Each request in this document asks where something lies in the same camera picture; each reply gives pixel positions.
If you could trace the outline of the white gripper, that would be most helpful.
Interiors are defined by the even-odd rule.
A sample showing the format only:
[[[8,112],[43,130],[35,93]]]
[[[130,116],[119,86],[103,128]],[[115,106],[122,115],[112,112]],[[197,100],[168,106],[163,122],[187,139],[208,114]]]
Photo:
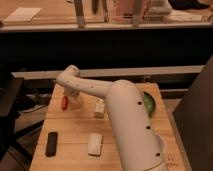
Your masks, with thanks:
[[[84,100],[83,100],[82,96],[79,96],[80,92],[78,90],[73,89],[73,88],[65,88],[64,94],[66,96],[73,97],[71,99],[71,107],[72,108],[81,108],[83,106]]]

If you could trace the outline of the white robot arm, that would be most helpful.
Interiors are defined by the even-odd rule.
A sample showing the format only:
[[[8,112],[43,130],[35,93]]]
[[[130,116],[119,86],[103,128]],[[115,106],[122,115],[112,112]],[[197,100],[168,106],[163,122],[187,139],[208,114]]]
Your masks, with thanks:
[[[123,171],[169,171],[140,90],[128,80],[80,77],[69,65],[56,78],[69,93],[83,92],[105,101]]]

